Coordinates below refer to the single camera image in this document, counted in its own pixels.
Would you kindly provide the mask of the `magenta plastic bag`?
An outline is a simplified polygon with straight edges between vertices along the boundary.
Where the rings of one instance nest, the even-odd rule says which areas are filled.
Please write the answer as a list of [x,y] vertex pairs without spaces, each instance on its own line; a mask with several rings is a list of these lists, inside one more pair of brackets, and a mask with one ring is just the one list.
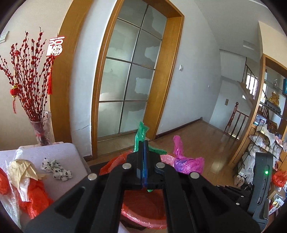
[[197,172],[201,174],[204,169],[205,160],[202,157],[188,158],[183,155],[183,143],[179,135],[173,137],[174,142],[174,156],[165,154],[160,155],[161,161],[171,165],[177,172],[189,174]]

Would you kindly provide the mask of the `green plastic bag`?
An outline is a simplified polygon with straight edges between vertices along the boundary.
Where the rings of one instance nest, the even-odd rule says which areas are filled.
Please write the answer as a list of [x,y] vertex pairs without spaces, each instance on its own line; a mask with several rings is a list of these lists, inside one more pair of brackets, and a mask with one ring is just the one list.
[[148,127],[143,122],[135,136],[135,186],[139,189],[162,190],[164,187],[165,163],[161,160],[162,151],[149,145],[145,138]]

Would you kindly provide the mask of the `red bag near shelf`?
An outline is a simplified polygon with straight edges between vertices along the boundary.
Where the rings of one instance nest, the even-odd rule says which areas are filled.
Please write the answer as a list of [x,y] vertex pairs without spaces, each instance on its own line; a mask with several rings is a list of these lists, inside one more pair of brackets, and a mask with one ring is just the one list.
[[284,187],[287,181],[286,171],[276,171],[274,174],[272,174],[271,181],[277,187]]

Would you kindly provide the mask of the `red plastic bag on table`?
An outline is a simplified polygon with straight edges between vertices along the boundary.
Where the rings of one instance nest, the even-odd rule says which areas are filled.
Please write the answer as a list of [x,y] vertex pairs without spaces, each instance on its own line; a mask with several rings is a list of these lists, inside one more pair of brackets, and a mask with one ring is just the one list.
[[53,200],[47,194],[42,180],[32,178],[24,178],[22,187],[20,188],[22,197],[18,189],[12,192],[7,174],[1,168],[1,198],[8,198],[9,207],[19,207],[24,213],[28,214],[30,219],[37,217]]

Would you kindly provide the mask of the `white table cloth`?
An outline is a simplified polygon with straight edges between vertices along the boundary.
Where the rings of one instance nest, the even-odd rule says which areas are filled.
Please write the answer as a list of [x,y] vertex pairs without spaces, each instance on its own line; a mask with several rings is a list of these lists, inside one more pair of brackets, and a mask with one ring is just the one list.
[[23,231],[29,221],[88,175],[85,160],[71,143],[24,146],[1,151],[1,207]]

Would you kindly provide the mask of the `wooden stair railing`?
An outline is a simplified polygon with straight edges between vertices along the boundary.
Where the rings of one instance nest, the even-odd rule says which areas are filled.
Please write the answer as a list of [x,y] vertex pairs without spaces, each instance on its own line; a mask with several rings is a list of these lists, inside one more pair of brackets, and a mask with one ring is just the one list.
[[235,140],[239,140],[249,116],[238,110],[239,103],[236,102],[224,133]]

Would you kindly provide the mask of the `beige crumpled paper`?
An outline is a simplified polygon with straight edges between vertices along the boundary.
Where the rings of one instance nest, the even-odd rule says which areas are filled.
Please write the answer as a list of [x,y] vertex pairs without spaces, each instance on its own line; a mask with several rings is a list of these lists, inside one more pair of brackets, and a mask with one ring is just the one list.
[[39,173],[35,165],[25,159],[16,159],[10,162],[8,174],[12,185],[18,190],[20,199],[28,202],[28,187],[31,183],[30,179],[42,180],[46,174]]

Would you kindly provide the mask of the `glass vase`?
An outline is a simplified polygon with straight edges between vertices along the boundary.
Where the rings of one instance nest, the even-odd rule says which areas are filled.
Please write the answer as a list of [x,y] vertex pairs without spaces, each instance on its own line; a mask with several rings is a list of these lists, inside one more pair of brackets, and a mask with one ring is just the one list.
[[39,146],[53,144],[53,131],[51,125],[51,112],[44,111],[41,121],[30,121]]

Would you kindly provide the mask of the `golden figurine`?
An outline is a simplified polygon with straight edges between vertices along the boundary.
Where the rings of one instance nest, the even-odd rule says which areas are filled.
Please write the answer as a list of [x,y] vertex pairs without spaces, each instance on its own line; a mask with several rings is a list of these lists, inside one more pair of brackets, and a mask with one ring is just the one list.
[[268,101],[271,102],[274,106],[279,107],[279,98],[279,95],[275,91],[273,91],[271,93],[271,97],[268,98]]

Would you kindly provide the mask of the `red lantern ornament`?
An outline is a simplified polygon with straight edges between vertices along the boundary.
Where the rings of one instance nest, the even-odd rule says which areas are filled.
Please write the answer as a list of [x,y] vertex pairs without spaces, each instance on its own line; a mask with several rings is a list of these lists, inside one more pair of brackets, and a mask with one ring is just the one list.
[[13,98],[13,101],[12,101],[12,108],[13,108],[13,113],[16,114],[17,113],[17,109],[16,109],[16,98],[18,97],[20,93],[20,90],[19,90],[19,86],[18,84],[14,84],[11,89],[10,89],[10,95],[12,96]]

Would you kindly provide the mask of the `frosted glass sliding door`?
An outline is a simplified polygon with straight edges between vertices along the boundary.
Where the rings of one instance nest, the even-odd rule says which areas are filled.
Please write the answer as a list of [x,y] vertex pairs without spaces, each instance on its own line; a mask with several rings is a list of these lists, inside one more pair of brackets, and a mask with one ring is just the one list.
[[105,59],[99,138],[134,131],[143,120],[167,18],[144,1],[124,1]]

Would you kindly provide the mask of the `red berry branches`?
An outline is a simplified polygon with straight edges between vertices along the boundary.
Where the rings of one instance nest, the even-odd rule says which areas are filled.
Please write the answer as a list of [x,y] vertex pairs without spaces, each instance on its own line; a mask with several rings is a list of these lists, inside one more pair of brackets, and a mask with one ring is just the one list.
[[39,31],[37,39],[30,39],[29,33],[18,44],[10,47],[10,57],[13,69],[1,58],[1,71],[4,72],[12,87],[18,84],[20,93],[16,99],[31,121],[41,121],[48,102],[48,74],[51,61],[45,56],[46,40],[42,39],[43,31]]

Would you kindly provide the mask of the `red fu tassel ornament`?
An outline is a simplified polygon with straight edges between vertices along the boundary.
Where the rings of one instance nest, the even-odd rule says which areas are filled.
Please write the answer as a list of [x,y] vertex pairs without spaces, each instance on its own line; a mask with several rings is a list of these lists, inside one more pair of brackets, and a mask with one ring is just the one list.
[[64,36],[58,36],[58,37],[53,37],[50,38],[49,40],[49,45],[47,48],[46,56],[49,58],[51,61],[51,65],[49,68],[49,74],[48,74],[48,89],[47,89],[47,94],[51,95],[52,94],[52,70],[53,70],[53,63],[55,61],[55,58],[59,56],[62,51],[63,51],[63,41],[65,37]]

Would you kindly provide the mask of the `wooden door frame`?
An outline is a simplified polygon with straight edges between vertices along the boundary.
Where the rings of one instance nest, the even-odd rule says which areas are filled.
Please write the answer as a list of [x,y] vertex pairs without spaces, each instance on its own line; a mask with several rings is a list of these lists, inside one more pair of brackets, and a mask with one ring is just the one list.
[[171,1],[73,1],[52,71],[55,140],[96,158],[100,141],[132,133],[141,121],[153,139],[183,21]]

